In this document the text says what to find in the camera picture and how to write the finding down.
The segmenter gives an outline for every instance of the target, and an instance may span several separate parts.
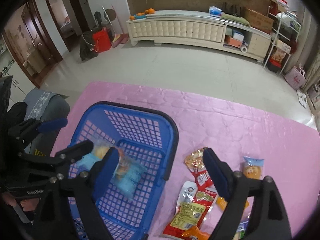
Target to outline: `pink bedspread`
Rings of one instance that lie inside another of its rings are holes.
[[[320,188],[319,133],[296,121],[222,99],[175,90],[119,83],[90,83],[68,116],[51,156],[64,149],[83,113],[92,104],[111,101],[156,109],[173,118],[179,144],[170,179],[162,193],[149,230],[159,235],[174,215],[181,186],[194,178],[183,163],[186,155],[207,146],[232,170],[239,170],[242,156],[265,159],[264,175],[274,178],[296,234],[313,212]],[[221,211],[214,206],[202,230],[212,232]]]

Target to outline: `circular wall decoration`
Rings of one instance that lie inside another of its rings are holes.
[[[116,12],[113,9],[106,9],[106,13],[109,16],[110,21],[114,21],[116,19]]]

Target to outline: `door frame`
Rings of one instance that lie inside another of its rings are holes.
[[[53,58],[56,60],[56,62],[60,62],[62,60],[62,56],[60,55],[59,51],[57,50],[56,46],[54,45],[47,29],[44,26],[44,23],[42,21],[42,18],[40,16],[40,13],[38,11],[38,7],[36,5],[36,0],[24,0],[22,2],[22,5],[28,3],[29,4],[29,8],[31,10],[31,13],[35,19],[36,22],[36,29],[37,31],[39,31],[39,36],[41,37],[41,39],[45,42],[45,44],[47,45],[47,47],[49,48],[50,52],[53,55]],[[25,67],[23,66],[22,62],[20,61],[20,59],[18,58],[15,50],[13,49],[12,45],[10,44],[10,41],[7,37],[7,34],[5,33],[5,30],[3,30],[2,32],[2,36],[4,38],[4,41],[13,57],[13,59],[17,62],[17,64],[19,65],[19,67],[21,68],[21,70],[24,72],[24,74],[28,77],[28,79],[35,85],[36,88],[40,88],[40,84],[38,84],[35,80],[35,78],[33,78],[29,72],[25,69]]]
[[[71,48],[70,48],[70,46],[67,45],[66,39],[63,37],[62,31],[60,30],[60,26],[59,26],[59,24],[57,22],[57,19],[53,14],[53,11],[52,11],[52,8],[51,8],[49,0],[45,0],[45,2],[47,3],[47,6],[48,6],[49,12],[51,14],[52,20],[53,20],[54,24],[56,25],[56,27],[58,29],[58,32],[60,33],[60,36],[63,39],[64,44],[66,45],[67,49],[71,52]],[[70,4],[71,4],[72,9],[73,9],[73,11],[74,11],[74,13],[76,15],[76,19],[78,21],[78,24],[80,26],[81,31],[82,32],[89,31],[90,28],[89,28],[87,20],[86,20],[86,18],[84,16],[84,13],[82,11],[80,1],[79,0],[70,0]]]

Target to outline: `cabinet leg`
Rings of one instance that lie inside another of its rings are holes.
[[[138,42],[137,41],[133,41],[133,40],[130,40],[131,41],[131,45],[134,47],[134,46],[136,46],[137,44],[138,44]]]

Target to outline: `white floor tile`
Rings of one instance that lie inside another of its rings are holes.
[[[92,81],[147,85],[234,101],[316,129],[310,109],[278,74],[256,60],[194,46],[152,41],[119,45],[82,62],[73,50],[49,74],[42,89],[69,96],[73,106]]]

